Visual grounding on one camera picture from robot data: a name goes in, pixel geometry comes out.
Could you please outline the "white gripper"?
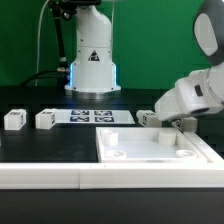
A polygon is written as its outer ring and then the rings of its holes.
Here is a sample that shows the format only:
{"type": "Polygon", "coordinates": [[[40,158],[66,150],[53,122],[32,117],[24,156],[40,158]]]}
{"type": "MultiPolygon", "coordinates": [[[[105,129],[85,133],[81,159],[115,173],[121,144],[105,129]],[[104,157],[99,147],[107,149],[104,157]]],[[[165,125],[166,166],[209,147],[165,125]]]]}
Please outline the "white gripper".
{"type": "Polygon", "coordinates": [[[224,72],[219,69],[192,71],[175,82],[155,104],[159,120],[170,121],[224,110],[224,72]]]}

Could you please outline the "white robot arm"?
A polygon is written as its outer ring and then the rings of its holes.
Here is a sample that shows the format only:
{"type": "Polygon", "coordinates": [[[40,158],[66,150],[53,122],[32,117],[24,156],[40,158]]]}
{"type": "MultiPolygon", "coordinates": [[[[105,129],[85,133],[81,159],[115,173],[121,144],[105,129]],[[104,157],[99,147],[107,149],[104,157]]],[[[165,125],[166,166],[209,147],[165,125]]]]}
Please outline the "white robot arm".
{"type": "MultiPolygon", "coordinates": [[[[77,54],[68,90],[104,94],[118,90],[112,62],[112,25],[93,0],[77,9],[77,54]]],[[[216,114],[224,110],[224,0],[204,0],[193,23],[195,40],[211,67],[175,82],[156,103],[161,121],[216,114]]]]}

